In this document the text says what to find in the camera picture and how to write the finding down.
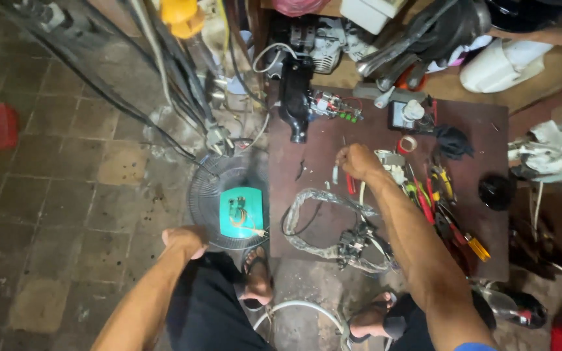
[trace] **fan grille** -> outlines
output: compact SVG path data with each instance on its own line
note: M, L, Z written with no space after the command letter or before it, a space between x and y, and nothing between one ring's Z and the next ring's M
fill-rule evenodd
M263 227L269 227L268 154L249 148L233 157L208 157L203 165L219 177L214 179L199 167L190 183L187 202L194 223L207 228L210 243L223 249L242 250L265 242L268 236L237 239L222 235L219 211L223 191L238 187L256 188L261 190L263 201Z

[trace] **foot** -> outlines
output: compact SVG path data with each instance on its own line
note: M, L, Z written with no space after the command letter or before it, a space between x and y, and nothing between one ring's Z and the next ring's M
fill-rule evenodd
M272 287L270 286L270 277L266 265L262 262L255 262L253 266L248 267L256 257L266 258L266 251L263 247L257 247L251 250L244 260L244 271L248 272L246 277L246 287L244 295L240 297L241 300L257 299L260 304L267 305L272 299Z
M350 333L354 337L361 338L368 334L372 336L387 336L383 329L383 318L394 304L392 301L392 294L383 292L372 299L372 302L376 301L386 301L386 308L371 305L365 311L355 315L350 320Z

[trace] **hand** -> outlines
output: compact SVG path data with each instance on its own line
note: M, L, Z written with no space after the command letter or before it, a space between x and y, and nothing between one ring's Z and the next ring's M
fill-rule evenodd
M162 232L162 241L166 247L184 245L192 253L191 260L199 259L209 246L206 230L202 226L183 226L168 228Z
M341 148L335 163L351 177L367 182L374 174L387 174L379 158L365 145L351 144Z

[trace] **sandal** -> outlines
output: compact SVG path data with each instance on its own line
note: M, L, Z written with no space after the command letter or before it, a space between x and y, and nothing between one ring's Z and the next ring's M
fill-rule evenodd
M396 295L394 295L394 293L390 292L390 299L388 301L372 301L371 303L367 304L366 306L363 306L359 311L357 311L357 313L355 313L354 315L352 315L352 317L350 317L347 321L347 324L350 326L350 323L353 321L353 319L357 316L360 315L368 310L370 310L373 307L379 307L382 309L385 309L387 311L389 311L390 308L392 308L394 306L394 304L396 303ZM350 341L352 341L354 344L361 344L362 342L364 342L365 340L368 340L369 337L371 337L371 334L366 334L363 337L355 337L352 333L348 334L348 339Z
M245 251L242 255L242 262L240 264L242 275L246 278L250 274L251 267L254 267L255 264L262 263L266 267L266 274L270 279L270 287L272 287L272 276L270 275L270 267L268 266L268 253L265 249L263 250L265 257L255 256L255 258L249 264L246 263L248 255L254 250L257 250L259 247L263 248L261 245L255 246L250 250ZM261 302L259 302L257 299L244 299L242 301L244 303L244 306L246 306L246 308L251 312L259 311L263 307Z

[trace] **workbench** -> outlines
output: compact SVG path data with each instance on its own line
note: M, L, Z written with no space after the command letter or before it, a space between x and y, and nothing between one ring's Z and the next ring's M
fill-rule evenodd
M350 89L317 86L314 89L332 91L341 97L352 96ZM276 84L271 84L269 93L269 101L276 101ZM290 142L290 127L279 118L278 109L272 109L269 130L271 257L323 260L295 249L281 233L280 220L293 203L295 195L304 188L326 190L325 181L329 181L329 191L350 196L342 170L339 171L338 184L332 182L335 155L343 146L342 137L345 137L348 144L356 142L366 144L373 150L395 150L402 133L388 129L388 108L378 109L367 99L362 99L362 103L363 121L351 123L339 117L320 117L309 124L306 144ZM441 163L448 169L457 195L457 205L452 210L461 229L475 236L491 255L487 262L477 259L477 262L472 263L472 276L507 281L508 213L492 211L480 201L478 181L488 173L507 175L508 109L497 105L438 100L437 114L439 124L446 123L464 131L476 150L473 158L464 156L462 161L441 157ZM435 138L414 137L418 141L418 147L406 155L406 158L418 180L425 182L424 165L435 147ZM358 194L350 197L358 200ZM366 188L364 201L377 207L369 188ZM316 201L313 200L303 204L297 228L302 228L307 223L313 216L315 207ZM338 242L343 230L352 228L355 220L354 212L325 202L314 221L301 234L301 238L316 247L329 247ZM379 228L377 234L387 240L382 220L374 217L371 220Z

